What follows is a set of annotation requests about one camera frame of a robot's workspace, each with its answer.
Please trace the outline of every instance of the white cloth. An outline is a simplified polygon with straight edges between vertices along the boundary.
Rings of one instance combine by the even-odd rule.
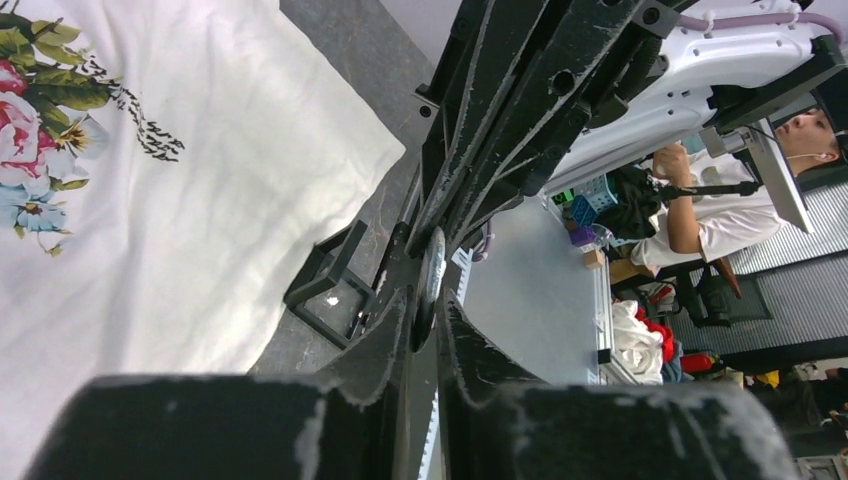
[[[663,336],[636,318],[638,309],[632,300],[612,305],[613,345],[639,383],[662,384]]]
[[[754,180],[745,165],[732,155],[718,158],[706,150],[689,156],[695,185],[733,185]],[[636,265],[667,267],[703,258],[712,262],[743,248],[771,238],[784,225],[765,188],[748,197],[739,195],[693,198],[695,218],[701,225],[700,253],[674,253],[669,246],[667,216],[659,215],[658,233],[633,248],[630,259]]]
[[[28,19],[0,31],[11,479],[94,375],[245,372],[404,149],[272,0],[4,5]]]

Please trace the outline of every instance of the corrugated metal wall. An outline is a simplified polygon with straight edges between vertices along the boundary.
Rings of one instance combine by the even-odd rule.
[[[697,329],[685,316],[669,325],[686,348],[720,354],[848,336],[848,255],[815,259],[758,275],[773,320]]]
[[[787,225],[771,240],[730,257],[737,275],[746,275],[848,250],[848,184],[806,195],[815,233]]]

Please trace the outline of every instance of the pile of clothes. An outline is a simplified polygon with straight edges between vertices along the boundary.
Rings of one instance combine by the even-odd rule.
[[[615,349],[640,383],[686,381],[680,362],[683,345],[668,327],[652,322],[632,300],[614,303],[612,318]]]

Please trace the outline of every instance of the white t-shirt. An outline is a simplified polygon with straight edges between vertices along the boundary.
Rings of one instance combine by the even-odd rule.
[[[732,155],[712,158],[704,150],[689,156],[693,181],[701,185],[733,185],[752,181],[745,165]],[[636,265],[667,267],[693,260],[712,262],[768,240],[783,227],[765,187],[748,197],[739,195],[694,197],[695,218],[701,225],[700,253],[674,253],[669,246],[667,215],[659,215],[659,232],[639,242],[630,259]]]

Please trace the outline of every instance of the person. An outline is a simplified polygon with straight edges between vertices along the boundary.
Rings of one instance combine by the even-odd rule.
[[[833,368],[824,380],[788,380],[777,388],[749,389],[784,430],[818,426],[848,402],[848,369]]]
[[[797,177],[840,158],[840,148],[827,115],[813,109],[776,129],[792,173]],[[689,155],[681,144],[654,154],[652,174],[678,187],[726,185],[754,180],[747,167],[730,154],[711,158],[706,151]],[[634,265],[656,272],[692,260],[717,260],[750,247],[780,231],[778,217],[765,188],[739,195],[680,197],[669,202],[659,218],[659,231],[630,252]]]

